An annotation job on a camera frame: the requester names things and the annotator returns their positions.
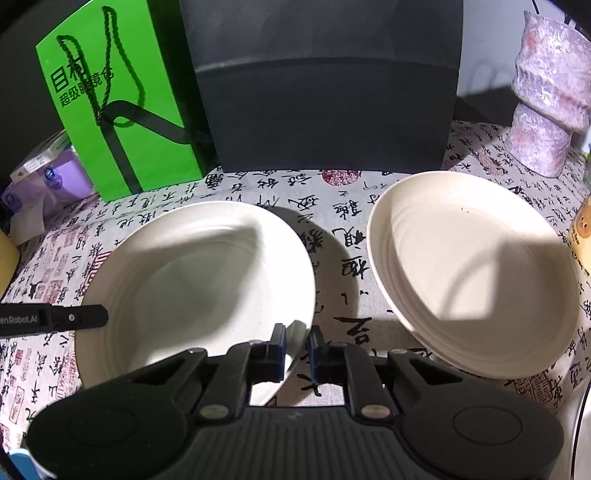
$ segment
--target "calligraphy tablecloth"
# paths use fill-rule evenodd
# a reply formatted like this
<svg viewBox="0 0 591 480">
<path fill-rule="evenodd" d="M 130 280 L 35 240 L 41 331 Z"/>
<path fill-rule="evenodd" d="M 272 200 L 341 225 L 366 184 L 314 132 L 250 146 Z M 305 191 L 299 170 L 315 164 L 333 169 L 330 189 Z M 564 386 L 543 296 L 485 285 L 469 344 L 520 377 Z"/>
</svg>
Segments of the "calligraphy tablecloth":
<svg viewBox="0 0 591 480">
<path fill-rule="evenodd" d="M 503 149 L 506 129 L 455 122 L 443 168 L 494 181 L 525 199 L 567 242 L 567 230 L 587 190 L 584 161 L 571 149 L 562 175 L 545 179 Z M 77 305 L 96 270 L 129 234 L 164 212 L 207 200 L 248 202 L 283 218 L 306 246 L 316 274 L 315 323 L 330 341 L 362 345 L 374 355 L 391 348 L 422 348 L 400 325 L 369 267 L 366 224 L 372 206 L 388 186 L 406 175 L 388 171 L 256 171 L 224 173 L 204 180 L 103 202 L 91 197 L 48 222 L 47 233 L 22 248 L 22 260 L 5 302 Z M 531 378 L 503 382 L 557 409 L 574 386 L 591 374 L 591 283 L 580 283 L 579 328 L 562 358 Z M 73 333 L 0 342 L 0 428 L 4 448 L 15 448 L 35 414 L 80 386 Z M 314 385 L 307 356 L 272 400 L 278 405 L 336 404 L 340 388 Z"/>
</svg>

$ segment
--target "chinese calligraphy character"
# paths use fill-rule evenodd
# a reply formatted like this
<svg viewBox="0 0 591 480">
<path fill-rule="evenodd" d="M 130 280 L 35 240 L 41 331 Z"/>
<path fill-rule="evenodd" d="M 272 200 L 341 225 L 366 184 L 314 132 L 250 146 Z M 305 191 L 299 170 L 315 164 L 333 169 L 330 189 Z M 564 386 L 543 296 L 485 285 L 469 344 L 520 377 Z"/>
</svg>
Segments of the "chinese calligraphy character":
<svg viewBox="0 0 591 480">
<path fill-rule="evenodd" d="M 317 249 L 322 248 L 322 232 L 314 228 L 310 232 L 302 233 L 300 239 L 309 254 L 315 254 Z"/>
<path fill-rule="evenodd" d="M 297 378 L 300 378 L 301 380 L 306 380 L 307 382 L 310 382 L 310 385 L 306 385 L 305 387 L 301 388 L 302 392 L 305 392 L 307 390 L 313 390 L 314 395 L 316 397 L 322 396 L 322 394 L 318 391 L 318 385 L 315 383 L 312 383 L 312 379 L 310 377 L 308 377 L 307 375 L 304 375 L 304 374 L 297 374 L 296 376 L 297 376 Z"/>
<path fill-rule="evenodd" d="M 355 230 L 355 234 L 353 234 L 353 228 L 354 227 L 351 227 L 349 230 L 346 230 L 344 228 L 335 228 L 334 230 L 332 230 L 332 234 L 334 235 L 336 232 L 342 231 L 343 236 L 345 238 L 346 247 L 359 245 L 363 240 L 365 240 L 365 235 L 357 229 Z"/>
<path fill-rule="evenodd" d="M 355 324 L 354 327 L 351 327 L 349 330 L 347 330 L 347 335 L 349 335 L 351 337 L 355 337 L 355 343 L 357 345 L 362 345 L 363 343 L 369 342 L 369 336 L 367 335 L 367 333 L 364 333 L 364 332 L 368 332 L 369 329 L 367 327 L 364 327 L 364 325 L 372 319 L 371 317 L 366 317 L 363 319 L 348 318 L 348 317 L 333 317 L 333 318 L 335 320 L 338 320 L 341 323 L 354 323 Z"/>
<path fill-rule="evenodd" d="M 53 338 L 53 336 L 55 335 L 55 332 L 51 332 L 45 335 L 45 337 L 43 337 L 43 346 L 48 346 L 49 342 L 51 342 L 51 339 Z"/>
<path fill-rule="evenodd" d="M 228 178 L 242 180 L 247 173 L 247 171 L 237 171 L 232 174 L 228 174 Z"/>
<path fill-rule="evenodd" d="M 177 203 L 183 205 L 184 203 L 187 203 L 189 200 L 192 200 L 195 198 L 195 194 L 192 193 L 191 195 L 185 195 L 184 197 L 181 197 L 177 200 Z"/>
<path fill-rule="evenodd" d="M 582 328 L 577 329 L 577 333 L 579 334 L 579 345 L 585 350 L 587 348 L 587 337 L 585 335 L 585 331 Z"/>
<path fill-rule="evenodd" d="M 135 207 L 135 204 L 138 201 L 138 197 L 139 197 L 139 193 L 131 199 L 131 202 L 129 203 L 129 205 L 127 207 L 128 208 Z"/>
<path fill-rule="evenodd" d="M 89 255 L 90 255 L 91 258 L 92 257 L 96 257 L 98 254 L 100 254 L 100 252 L 102 250 L 103 250 L 103 244 L 101 244 L 100 242 L 99 243 L 96 243 L 96 244 L 93 244 L 90 247 Z"/>
<path fill-rule="evenodd" d="M 88 80 L 81 80 L 80 82 L 78 82 L 78 91 L 80 92 L 81 95 L 85 95 L 88 92 L 90 92 L 92 88 L 92 83 L 89 82 Z"/>
<path fill-rule="evenodd" d="M 259 201 L 256 203 L 256 206 L 263 208 L 274 207 L 275 205 L 277 205 L 277 202 L 279 202 L 279 197 L 275 197 L 275 195 L 273 195 L 272 199 L 267 199 L 264 202 L 262 201 L 262 196 L 259 195 Z"/>
<path fill-rule="evenodd" d="M 70 63 L 68 63 L 68 69 L 70 70 L 70 78 L 77 80 L 78 77 L 77 72 L 81 72 L 82 71 L 82 58 L 78 57 L 76 59 L 74 59 L 74 61 L 71 61 Z"/>
<path fill-rule="evenodd" d="M 84 248 L 86 246 L 86 240 L 87 240 L 86 235 L 79 236 L 76 239 L 76 250 L 80 250 L 81 248 Z"/>
<path fill-rule="evenodd" d="M 103 84 L 103 81 L 100 79 L 100 75 L 98 72 L 92 74 L 92 76 L 90 77 L 90 81 L 92 82 L 92 86 L 95 88 Z"/>
<path fill-rule="evenodd" d="M 49 75 L 49 77 L 51 78 L 51 82 L 53 84 L 53 88 L 56 90 L 56 93 L 60 93 L 69 85 L 64 67 L 59 67 L 55 72 Z"/>
<path fill-rule="evenodd" d="M 361 256 L 341 260 L 341 262 L 343 262 L 341 275 L 344 277 L 351 275 L 352 277 L 361 277 L 363 280 L 363 272 L 369 270 L 369 267 L 366 267 L 367 261 L 363 260 Z"/>
<path fill-rule="evenodd" d="M 566 349 L 566 352 L 565 353 L 568 353 L 569 356 L 575 355 L 577 353 L 576 346 L 577 346 L 577 344 L 574 341 L 571 340 L 570 341 L 570 345 Z"/>
<path fill-rule="evenodd" d="M 37 376 L 39 376 L 41 370 L 43 370 L 43 365 L 45 365 L 46 359 L 47 355 L 42 355 L 39 353 L 39 351 L 37 352 Z"/>
<path fill-rule="evenodd" d="M 37 382 L 35 382 L 35 388 L 33 389 L 33 397 L 31 398 L 31 403 L 37 403 L 38 394 L 39 389 L 37 388 Z M 31 411 L 29 407 L 25 407 L 25 411 L 27 412 L 27 418 L 25 419 L 25 421 L 31 423 L 35 418 L 35 413 L 37 413 L 37 411 Z"/>
<path fill-rule="evenodd" d="M 70 280 L 72 279 L 72 277 L 74 276 L 74 273 L 76 273 L 76 270 L 78 270 L 77 268 L 72 268 L 71 270 L 68 270 L 66 272 L 66 278 L 67 278 L 67 282 L 69 283 Z"/>
<path fill-rule="evenodd" d="M 70 104 L 70 97 L 67 93 L 62 93 L 60 95 L 60 103 L 62 106 L 66 106 Z"/>
<path fill-rule="evenodd" d="M 316 205 L 318 198 L 314 195 L 308 195 L 307 197 L 303 197 L 301 199 L 292 200 L 288 199 L 287 203 L 293 203 L 297 207 L 297 209 L 301 212 L 304 210 L 310 210 L 313 206 Z"/>
<path fill-rule="evenodd" d="M 150 220 L 152 220 L 152 219 L 154 219 L 156 217 L 156 212 L 140 213 L 139 216 L 141 217 L 141 220 L 139 221 L 139 224 L 140 225 L 145 225 Z"/>
<path fill-rule="evenodd" d="M 576 388 L 580 381 L 579 374 L 581 373 L 581 362 L 576 362 L 575 364 L 572 364 L 569 368 L 569 373 L 570 382 L 573 385 L 573 388 Z"/>
<path fill-rule="evenodd" d="M 270 177 L 274 173 L 277 173 L 277 170 L 262 170 L 262 171 L 258 171 L 256 173 L 253 173 L 253 175 L 259 175 L 259 176 L 263 176 L 263 177 Z"/>
<path fill-rule="evenodd" d="M 279 182 L 277 182 L 276 179 L 267 179 L 266 181 L 263 179 L 260 179 L 256 184 L 258 185 L 258 188 L 260 188 L 260 189 L 264 189 L 266 187 L 269 187 L 271 189 L 275 185 L 277 185 L 278 183 Z"/>
<path fill-rule="evenodd" d="M 306 222 L 309 223 L 309 220 L 312 220 L 314 218 L 314 214 L 313 213 L 303 213 L 302 215 L 298 215 L 298 223 L 302 223 L 302 222 Z"/>
<path fill-rule="evenodd" d="M 119 220 L 119 221 L 117 222 L 117 226 L 118 226 L 119 228 L 124 228 L 124 227 L 126 227 L 126 226 L 129 226 L 129 225 L 131 225 L 133 222 L 134 222 L 134 219 L 133 219 L 133 218 L 124 218 L 124 219 L 122 219 L 122 220 Z"/>
<path fill-rule="evenodd" d="M 310 180 L 312 177 L 307 177 L 305 173 L 298 173 L 295 176 L 283 175 L 282 178 L 287 179 L 287 184 L 290 187 L 293 187 L 296 183 L 299 183 L 300 185 L 305 185 L 306 182 Z"/>
<path fill-rule="evenodd" d="M 191 185 L 187 185 L 187 188 L 185 189 L 185 194 L 188 195 L 189 193 L 192 193 L 194 189 L 197 188 L 197 186 L 199 185 L 199 182 L 194 181 Z"/>
<path fill-rule="evenodd" d="M 68 95 L 70 96 L 70 100 L 74 101 L 78 97 L 80 97 L 80 93 L 78 92 L 78 88 L 72 87 L 68 90 Z"/>
<path fill-rule="evenodd" d="M 591 319 L 591 301 L 585 300 L 581 305 L 581 308 L 585 312 L 588 319 Z"/>
<path fill-rule="evenodd" d="M 356 216 L 361 213 L 358 208 L 358 203 L 354 200 L 349 200 L 349 203 L 336 203 L 333 205 L 335 213 L 337 213 L 343 220 L 347 219 L 347 215 Z"/>
<path fill-rule="evenodd" d="M 113 69 L 110 67 L 105 67 L 101 72 L 101 75 L 105 78 L 105 80 L 111 79 L 115 76 L 115 74 L 113 73 Z"/>
<path fill-rule="evenodd" d="M 111 211 L 111 215 L 115 215 L 117 213 L 117 210 L 119 210 L 122 205 L 123 205 L 123 202 L 115 203 L 115 206 L 113 207 L 113 210 Z"/>
<path fill-rule="evenodd" d="M 69 228 L 71 226 L 74 226 L 76 224 L 76 222 L 78 221 L 78 218 L 79 217 L 71 218 L 70 221 L 68 222 L 68 224 L 66 225 L 66 228 Z"/>
<path fill-rule="evenodd" d="M 215 189 L 220 186 L 223 180 L 223 173 L 210 173 L 205 177 L 205 185 L 208 189 Z"/>
<path fill-rule="evenodd" d="M 68 292 L 68 287 L 63 287 L 60 291 L 59 296 L 57 297 L 56 303 L 62 303 L 66 299 L 67 292 Z"/>
<path fill-rule="evenodd" d="M 63 368 L 64 363 L 60 356 L 54 357 L 53 364 L 49 366 L 49 370 L 54 375 L 61 374 L 61 369 Z"/>
<path fill-rule="evenodd" d="M 35 292 L 37 291 L 37 286 L 40 284 L 41 282 L 38 281 L 37 283 L 29 283 L 29 285 L 31 286 L 31 290 L 29 291 L 29 298 L 32 300 L 33 297 L 35 296 Z"/>
<path fill-rule="evenodd" d="M 152 205 L 155 199 L 156 195 L 142 199 L 142 209 L 148 208 L 148 206 Z"/>
</svg>

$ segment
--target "white plate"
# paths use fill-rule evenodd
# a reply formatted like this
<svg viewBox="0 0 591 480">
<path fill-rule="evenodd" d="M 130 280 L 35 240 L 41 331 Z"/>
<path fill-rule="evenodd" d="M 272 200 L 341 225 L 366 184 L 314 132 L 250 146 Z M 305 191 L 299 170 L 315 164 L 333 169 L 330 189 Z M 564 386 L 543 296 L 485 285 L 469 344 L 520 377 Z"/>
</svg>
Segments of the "white plate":
<svg viewBox="0 0 591 480">
<path fill-rule="evenodd" d="M 574 336 L 571 255 L 539 213 L 491 181 L 447 171 L 399 181 L 372 210 L 368 250 L 400 322 L 458 368 L 527 377 Z"/>
<path fill-rule="evenodd" d="M 586 378 L 560 407 L 564 446 L 548 480 L 591 478 L 591 381 Z"/>
<path fill-rule="evenodd" d="M 191 347 L 223 355 L 235 343 L 287 329 L 286 377 L 314 316 L 310 257 L 279 217 L 239 202 L 168 212 L 130 235 L 100 267 L 83 304 L 109 322 L 76 333 L 82 383 L 92 387 Z M 265 404 L 281 384 L 258 384 Z"/>
</svg>

